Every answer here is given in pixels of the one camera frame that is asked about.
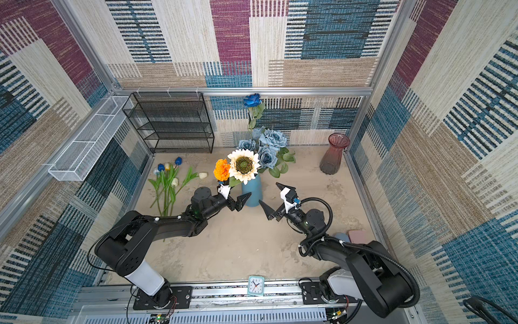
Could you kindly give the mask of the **pale blue rose bouquet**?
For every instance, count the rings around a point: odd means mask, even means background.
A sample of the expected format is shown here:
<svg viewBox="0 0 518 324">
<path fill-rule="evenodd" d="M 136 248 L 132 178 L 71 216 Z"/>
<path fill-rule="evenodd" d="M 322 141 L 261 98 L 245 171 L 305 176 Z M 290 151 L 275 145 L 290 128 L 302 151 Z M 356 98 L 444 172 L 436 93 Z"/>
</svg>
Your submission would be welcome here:
<svg viewBox="0 0 518 324">
<path fill-rule="evenodd" d="M 251 137 L 240 140 L 237 148 L 258 155 L 259 174 L 267 172 L 274 178 L 280 178 L 289 171 L 289 164 L 296 162 L 295 151 L 288 149 L 287 142 L 283 132 L 263 126 L 254 128 Z"/>
</svg>

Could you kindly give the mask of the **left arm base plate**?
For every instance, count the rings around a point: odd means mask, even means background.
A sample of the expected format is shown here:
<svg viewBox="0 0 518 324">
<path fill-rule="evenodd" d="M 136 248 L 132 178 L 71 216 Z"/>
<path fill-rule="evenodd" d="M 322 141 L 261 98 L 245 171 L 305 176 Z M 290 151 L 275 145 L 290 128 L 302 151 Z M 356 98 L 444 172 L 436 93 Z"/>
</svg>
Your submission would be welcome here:
<svg viewBox="0 0 518 324">
<path fill-rule="evenodd" d="M 166 284 L 153 296 L 138 289 L 132 309 L 134 311 L 188 309 L 191 297 L 191 286 L 168 286 Z"/>
</svg>

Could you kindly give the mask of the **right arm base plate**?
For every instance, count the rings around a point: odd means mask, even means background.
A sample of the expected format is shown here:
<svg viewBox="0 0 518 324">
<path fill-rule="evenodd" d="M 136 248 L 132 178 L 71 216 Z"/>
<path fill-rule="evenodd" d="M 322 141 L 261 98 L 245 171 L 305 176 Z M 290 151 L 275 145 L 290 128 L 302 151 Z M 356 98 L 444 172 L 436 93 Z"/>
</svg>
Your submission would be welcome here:
<svg viewBox="0 0 518 324">
<path fill-rule="evenodd" d="M 309 278 L 302 278 L 298 283 L 302 291 L 302 300 L 305 305 L 324 304 L 322 291 L 318 282 L 313 282 Z"/>
</svg>

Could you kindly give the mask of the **cream sunflower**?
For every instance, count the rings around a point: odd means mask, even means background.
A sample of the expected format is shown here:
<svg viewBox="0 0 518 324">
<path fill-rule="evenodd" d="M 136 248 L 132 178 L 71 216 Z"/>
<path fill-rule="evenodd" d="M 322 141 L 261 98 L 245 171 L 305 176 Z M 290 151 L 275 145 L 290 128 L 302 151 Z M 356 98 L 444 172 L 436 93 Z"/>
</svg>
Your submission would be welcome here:
<svg viewBox="0 0 518 324">
<path fill-rule="evenodd" d="M 258 154 L 248 149 L 236 149 L 231 152 L 229 159 L 229 186 L 247 184 L 256 178 L 260 169 Z"/>
</svg>

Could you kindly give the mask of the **bright blue rose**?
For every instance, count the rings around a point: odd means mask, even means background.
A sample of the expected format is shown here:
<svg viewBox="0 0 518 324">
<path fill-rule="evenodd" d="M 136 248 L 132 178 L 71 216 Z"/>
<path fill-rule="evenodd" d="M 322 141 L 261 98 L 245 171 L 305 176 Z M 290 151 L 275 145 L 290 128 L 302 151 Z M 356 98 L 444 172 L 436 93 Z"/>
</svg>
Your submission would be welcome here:
<svg viewBox="0 0 518 324">
<path fill-rule="evenodd" d="M 263 116 L 265 104 L 260 95 L 256 93 L 245 97 L 244 105 L 249 113 L 248 129 L 253 130 L 256 127 L 257 121 Z"/>
</svg>

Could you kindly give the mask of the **orange marigold flower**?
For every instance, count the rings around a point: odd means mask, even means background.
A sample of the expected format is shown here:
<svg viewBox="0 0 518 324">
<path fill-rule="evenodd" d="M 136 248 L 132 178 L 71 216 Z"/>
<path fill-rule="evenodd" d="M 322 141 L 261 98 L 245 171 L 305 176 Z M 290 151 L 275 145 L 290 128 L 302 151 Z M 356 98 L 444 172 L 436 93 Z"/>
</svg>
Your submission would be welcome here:
<svg viewBox="0 0 518 324">
<path fill-rule="evenodd" d="M 213 174 L 219 182 L 226 182 L 230 178 L 231 165 L 226 159 L 219 159 L 215 164 Z"/>
</svg>

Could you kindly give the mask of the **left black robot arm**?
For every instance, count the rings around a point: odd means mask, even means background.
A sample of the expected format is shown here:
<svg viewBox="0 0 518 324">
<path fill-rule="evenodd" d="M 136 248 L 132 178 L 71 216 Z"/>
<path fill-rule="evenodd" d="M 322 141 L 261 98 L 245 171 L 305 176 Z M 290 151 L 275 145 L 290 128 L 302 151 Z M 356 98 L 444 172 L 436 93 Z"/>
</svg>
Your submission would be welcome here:
<svg viewBox="0 0 518 324">
<path fill-rule="evenodd" d="M 137 211 L 126 213 L 94 247 L 95 255 L 117 275 L 138 288 L 138 297 L 146 309 L 164 309 L 173 302 L 170 283 L 146 261 L 145 256 L 154 241 L 173 237 L 199 235 L 208 220 L 222 209 L 241 211 L 252 196 L 245 193 L 236 199 L 231 187 L 218 186 L 212 195 L 210 188 L 195 190 L 186 210 L 175 217 L 153 217 Z"/>
</svg>

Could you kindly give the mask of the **teal ceramic vase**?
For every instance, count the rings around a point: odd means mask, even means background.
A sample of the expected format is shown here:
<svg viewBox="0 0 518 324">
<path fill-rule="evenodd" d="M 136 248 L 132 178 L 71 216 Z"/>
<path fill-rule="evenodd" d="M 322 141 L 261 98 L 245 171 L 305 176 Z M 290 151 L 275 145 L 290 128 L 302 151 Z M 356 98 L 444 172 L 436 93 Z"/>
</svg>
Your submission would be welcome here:
<svg viewBox="0 0 518 324">
<path fill-rule="evenodd" d="M 250 197 L 246 201 L 247 207 L 257 207 L 260 205 L 259 200 L 263 199 L 263 187 L 260 174 L 255 179 L 248 181 L 247 184 L 241 184 L 242 194 L 250 193 Z"/>
</svg>

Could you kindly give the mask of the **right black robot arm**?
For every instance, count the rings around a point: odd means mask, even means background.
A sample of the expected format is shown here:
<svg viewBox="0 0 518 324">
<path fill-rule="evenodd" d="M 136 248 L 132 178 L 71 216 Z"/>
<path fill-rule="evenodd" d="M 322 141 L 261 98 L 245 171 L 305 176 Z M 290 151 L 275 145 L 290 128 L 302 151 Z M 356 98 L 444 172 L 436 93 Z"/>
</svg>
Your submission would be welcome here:
<svg viewBox="0 0 518 324">
<path fill-rule="evenodd" d="M 281 191 L 281 206 L 273 209 L 259 201 L 260 206 L 268 220 L 285 218 L 305 236 L 298 244 L 300 256 L 332 262 L 349 271 L 360 299 L 379 317 L 387 317 L 396 308 L 418 304 L 421 297 L 418 282 L 381 243 L 373 240 L 354 244 L 329 235 L 334 214 L 328 202 L 318 197 L 299 199 L 294 187 L 279 182 L 276 185 Z"/>
</svg>

